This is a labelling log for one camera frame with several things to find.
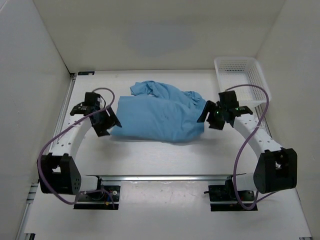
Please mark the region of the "light blue shorts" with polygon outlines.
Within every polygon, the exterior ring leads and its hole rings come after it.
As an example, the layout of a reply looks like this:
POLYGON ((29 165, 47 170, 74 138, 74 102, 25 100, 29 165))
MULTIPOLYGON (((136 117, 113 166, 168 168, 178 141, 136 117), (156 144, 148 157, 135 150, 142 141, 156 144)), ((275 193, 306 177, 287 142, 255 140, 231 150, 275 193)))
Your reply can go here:
POLYGON ((112 136, 183 143, 204 132, 198 118, 206 100, 198 92, 148 80, 136 82, 130 93, 119 97, 116 116, 121 126, 112 129, 112 136))

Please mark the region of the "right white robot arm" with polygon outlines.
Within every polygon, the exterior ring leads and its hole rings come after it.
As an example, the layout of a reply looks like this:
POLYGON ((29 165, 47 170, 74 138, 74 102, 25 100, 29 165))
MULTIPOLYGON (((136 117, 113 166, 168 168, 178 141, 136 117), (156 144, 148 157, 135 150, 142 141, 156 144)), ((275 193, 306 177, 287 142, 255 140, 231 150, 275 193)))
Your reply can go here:
POLYGON ((230 200, 238 199, 243 191, 268 194, 294 189, 297 186, 298 155, 293 148, 284 148, 273 140, 248 106, 241 106, 235 91, 219 93, 219 101, 207 101, 197 120, 208 122, 211 129, 222 130, 226 123, 240 133, 257 157, 252 173, 231 176, 224 193, 230 200))

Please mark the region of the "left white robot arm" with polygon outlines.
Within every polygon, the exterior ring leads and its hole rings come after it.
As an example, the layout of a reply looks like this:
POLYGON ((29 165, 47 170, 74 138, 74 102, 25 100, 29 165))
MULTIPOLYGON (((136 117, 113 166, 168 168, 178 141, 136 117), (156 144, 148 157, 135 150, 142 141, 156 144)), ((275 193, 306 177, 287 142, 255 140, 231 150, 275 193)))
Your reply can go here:
POLYGON ((121 123, 111 105, 94 92, 86 92, 84 101, 70 111, 67 128, 54 139, 56 144, 37 161, 40 189, 44 194, 77 195, 86 192, 93 200, 105 194, 98 176, 82 175, 75 163, 78 149, 90 129, 98 137, 108 136, 121 123))

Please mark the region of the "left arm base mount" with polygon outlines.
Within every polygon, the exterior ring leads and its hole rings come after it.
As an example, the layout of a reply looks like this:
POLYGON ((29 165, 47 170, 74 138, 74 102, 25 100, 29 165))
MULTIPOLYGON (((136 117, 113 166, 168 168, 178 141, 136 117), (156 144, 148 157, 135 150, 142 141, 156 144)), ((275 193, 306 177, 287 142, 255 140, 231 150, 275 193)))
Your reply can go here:
POLYGON ((74 210, 110 210, 119 209, 121 183, 119 181, 99 180, 98 186, 106 192, 95 192, 82 195, 73 206, 74 210))

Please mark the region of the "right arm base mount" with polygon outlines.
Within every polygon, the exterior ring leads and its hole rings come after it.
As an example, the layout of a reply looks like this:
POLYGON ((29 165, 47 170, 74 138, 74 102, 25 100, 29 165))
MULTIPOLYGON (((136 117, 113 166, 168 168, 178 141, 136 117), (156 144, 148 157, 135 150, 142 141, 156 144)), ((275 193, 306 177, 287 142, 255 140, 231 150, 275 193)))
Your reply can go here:
MULTIPOLYGON (((234 190, 226 185, 209 185, 203 192, 209 196, 211 212, 244 212, 244 209, 236 198, 234 190)), ((242 203, 249 208, 255 200, 255 193, 251 190, 242 190, 238 192, 242 203)))

